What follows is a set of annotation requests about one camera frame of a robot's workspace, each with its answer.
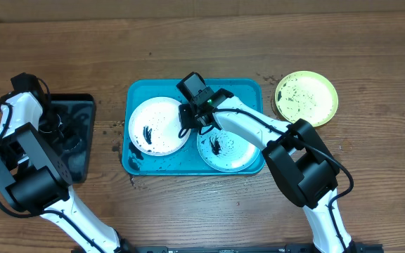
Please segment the white plate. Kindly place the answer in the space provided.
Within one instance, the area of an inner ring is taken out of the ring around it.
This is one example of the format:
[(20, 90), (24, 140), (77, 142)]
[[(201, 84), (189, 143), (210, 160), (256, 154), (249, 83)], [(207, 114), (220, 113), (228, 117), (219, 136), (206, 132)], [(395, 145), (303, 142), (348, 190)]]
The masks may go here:
[(137, 106), (128, 124), (132, 144), (152, 156), (170, 155), (182, 148), (191, 131), (181, 128), (180, 105), (173, 98), (155, 97)]

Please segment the yellow-green plate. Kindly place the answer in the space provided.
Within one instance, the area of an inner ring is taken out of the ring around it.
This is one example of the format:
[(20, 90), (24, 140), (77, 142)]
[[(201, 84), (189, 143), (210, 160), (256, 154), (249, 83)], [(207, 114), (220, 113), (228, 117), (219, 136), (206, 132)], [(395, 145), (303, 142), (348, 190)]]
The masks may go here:
[(316, 72), (296, 71), (278, 83), (275, 103), (280, 115), (295, 123), (304, 119), (313, 127), (329, 122), (339, 106), (337, 91), (331, 81)]

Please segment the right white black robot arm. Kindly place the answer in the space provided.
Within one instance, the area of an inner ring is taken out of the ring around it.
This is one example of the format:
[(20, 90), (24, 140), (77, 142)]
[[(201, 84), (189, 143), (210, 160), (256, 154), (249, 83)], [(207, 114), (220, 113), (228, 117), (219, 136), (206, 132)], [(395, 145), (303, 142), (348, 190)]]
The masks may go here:
[(337, 200), (342, 166), (314, 127), (300, 119), (291, 124), (249, 108), (226, 89), (180, 92), (187, 100), (180, 111), (183, 127), (216, 127), (231, 132), (261, 150), (284, 196), (303, 208), (319, 252), (351, 252), (353, 240), (342, 222)]

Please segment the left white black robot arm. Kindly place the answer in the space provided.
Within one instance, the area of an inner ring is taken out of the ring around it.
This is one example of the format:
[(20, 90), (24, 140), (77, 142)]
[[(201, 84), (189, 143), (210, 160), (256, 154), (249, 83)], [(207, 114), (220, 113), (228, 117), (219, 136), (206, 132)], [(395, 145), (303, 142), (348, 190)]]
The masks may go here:
[(13, 91), (0, 97), (0, 210), (54, 223), (81, 252), (135, 252), (73, 188), (88, 172), (93, 96), (52, 94), (45, 81), (25, 72), (11, 83)]

